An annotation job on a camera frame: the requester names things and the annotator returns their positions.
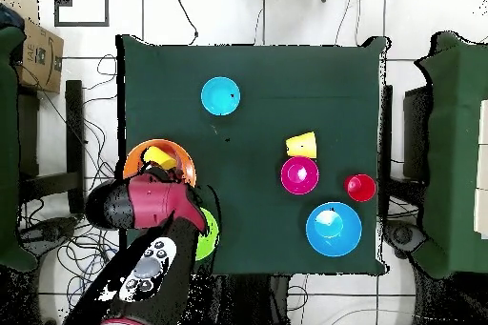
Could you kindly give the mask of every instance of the yellow cup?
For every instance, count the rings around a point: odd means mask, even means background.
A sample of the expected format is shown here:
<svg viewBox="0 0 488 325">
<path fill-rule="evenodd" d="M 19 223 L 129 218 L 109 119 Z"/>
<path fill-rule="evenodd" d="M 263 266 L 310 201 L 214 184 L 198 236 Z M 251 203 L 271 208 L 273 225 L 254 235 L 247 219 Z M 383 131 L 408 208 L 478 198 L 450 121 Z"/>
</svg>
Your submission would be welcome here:
<svg viewBox="0 0 488 325">
<path fill-rule="evenodd" d="M 143 160 L 144 162 L 155 162 L 164 170 L 176 167 L 176 160 L 155 146 L 150 146 L 144 151 Z"/>
<path fill-rule="evenodd" d="M 314 132 L 301 134 L 286 140 L 286 154 L 290 157 L 303 156 L 316 158 L 316 142 Z"/>
</svg>

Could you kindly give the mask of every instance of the table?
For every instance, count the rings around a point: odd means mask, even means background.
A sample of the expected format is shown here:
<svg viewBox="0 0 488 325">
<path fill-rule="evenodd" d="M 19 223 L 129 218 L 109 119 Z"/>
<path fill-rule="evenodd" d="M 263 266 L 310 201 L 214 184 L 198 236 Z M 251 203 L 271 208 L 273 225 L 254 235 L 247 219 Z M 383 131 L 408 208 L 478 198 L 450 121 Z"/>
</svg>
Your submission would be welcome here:
<svg viewBox="0 0 488 325">
<path fill-rule="evenodd" d="M 412 257 L 434 278 L 488 273 L 488 240 L 474 231 L 479 106 L 488 99 L 488 51 L 451 32 L 435 38 L 429 55 L 417 60 L 434 106 L 428 124 L 430 182 L 420 221 L 429 240 Z"/>
<path fill-rule="evenodd" d="M 223 230 L 215 274 L 382 274 L 376 261 L 376 196 L 356 203 L 343 181 L 351 173 L 376 177 L 384 38 L 366 47 L 150 46 L 117 36 L 119 164 L 138 143 L 166 138 L 186 149 L 196 183 L 212 185 Z M 232 114 L 207 113 L 200 92 L 210 78 L 239 86 Z M 314 131 L 320 178 L 311 193 L 281 186 L 285 139 Z M 306 238 L 310 212 L 328 201 L 352 206 L 363 224 L 350 254 L 328 258 Z"/>
</svg>

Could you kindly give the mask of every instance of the white box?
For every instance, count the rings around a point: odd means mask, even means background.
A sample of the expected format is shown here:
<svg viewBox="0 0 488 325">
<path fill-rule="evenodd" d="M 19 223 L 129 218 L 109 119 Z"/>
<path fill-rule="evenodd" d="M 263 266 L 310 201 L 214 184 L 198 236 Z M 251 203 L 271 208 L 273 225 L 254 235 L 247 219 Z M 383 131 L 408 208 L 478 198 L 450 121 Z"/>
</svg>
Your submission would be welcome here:
<svg viewBox="0 0 488 325">
<path fill-rule="evenodd" d="M 476 189 L 475 232 L 488 235 L 488 191 Z"/>
<path fill-rule="evenodd" d="M 478 143 L 488 144 L 488 100 L 481 101 Z"/>
<path fill-rule="evenodd" d="M 488 145 L 480 144 L 478 148 L 477 188 L 488 191 Z"/>
</svg>

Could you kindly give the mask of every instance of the magenta bowl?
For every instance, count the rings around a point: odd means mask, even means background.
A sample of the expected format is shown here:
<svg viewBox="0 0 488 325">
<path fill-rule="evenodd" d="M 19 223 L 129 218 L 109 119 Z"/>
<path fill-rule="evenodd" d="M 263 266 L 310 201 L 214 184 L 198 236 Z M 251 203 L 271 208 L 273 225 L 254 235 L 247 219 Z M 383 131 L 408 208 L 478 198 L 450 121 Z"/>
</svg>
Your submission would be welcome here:
<svg viewBox="0 0 488 325">
<path fill-rule="evenodd" d="M 318 182 L 318 167 L 307 157 L 292 157 L 281 168 L 281 183 L 292 194 L 305 194 Z"/>
</svg>

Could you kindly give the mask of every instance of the green bowl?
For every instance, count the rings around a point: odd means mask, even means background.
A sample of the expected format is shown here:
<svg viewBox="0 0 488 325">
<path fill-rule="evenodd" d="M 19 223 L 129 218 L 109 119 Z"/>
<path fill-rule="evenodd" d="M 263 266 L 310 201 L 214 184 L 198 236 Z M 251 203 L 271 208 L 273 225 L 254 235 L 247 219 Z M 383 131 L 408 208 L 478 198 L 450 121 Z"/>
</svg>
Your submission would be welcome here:
<svg viewBox="0 0 488 325">
<path fill-rule="evenodd" d="M 201 211 L 205 214 L 205 218 L 207 220 L 207 224 L 209 225 L 210 232 L 207 236 L 199 235 L 198 236 L 198 244 L 196 246 L 196 258 L 195 260 L 199 261 L 203 258 L 209 256 L 215 249 L 217 242 L 218 242 L 218 225 L 215 221 L 215 218 L 212 214 L 203 208 L 200 208 Z"/>
</svg>

